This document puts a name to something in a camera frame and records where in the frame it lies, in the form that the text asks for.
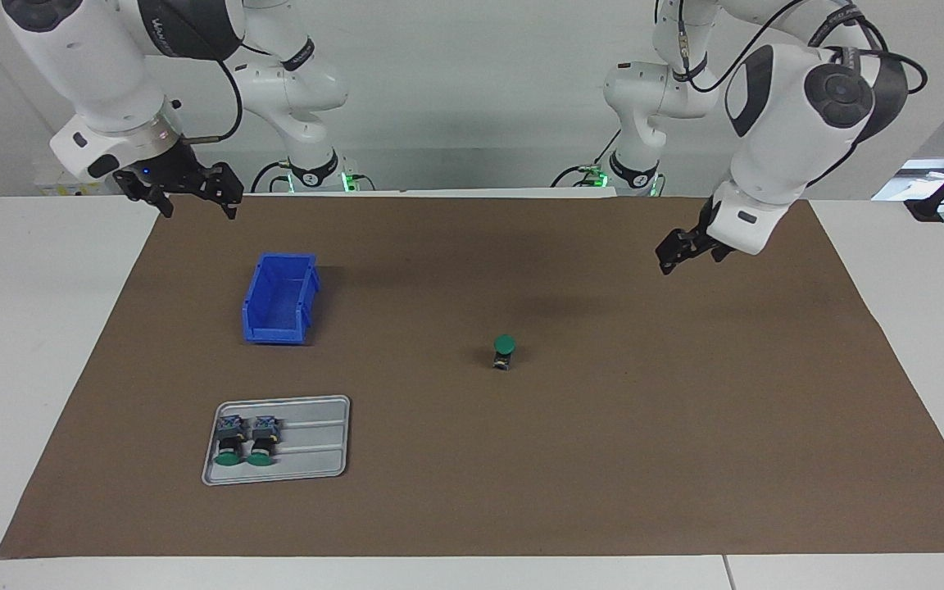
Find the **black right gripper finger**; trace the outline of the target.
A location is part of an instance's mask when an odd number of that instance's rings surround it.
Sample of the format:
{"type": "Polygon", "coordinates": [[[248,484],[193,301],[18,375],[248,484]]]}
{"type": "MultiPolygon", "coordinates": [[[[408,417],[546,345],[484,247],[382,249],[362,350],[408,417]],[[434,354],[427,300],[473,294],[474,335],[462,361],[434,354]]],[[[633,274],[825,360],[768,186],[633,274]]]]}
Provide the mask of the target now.
{"type": "Polygon", "coordinates": [[[244,187],[232,167],[220,161],[199,170],[200,184],[197,195],[203,201],[220,207],[229,220],[236,220],[238,207],[243,201],[244,187]]]}
{"type": "Polygon", "coordinates": [[[121,182],[123,194],[131,202],[145,202],[145,204],[157,209],[162,217],[171,218],[174,213],[174,205],[170,201],[165,191],[161,190],[157,184],[147,186],[141,180],[123,180],[121,182]]]}

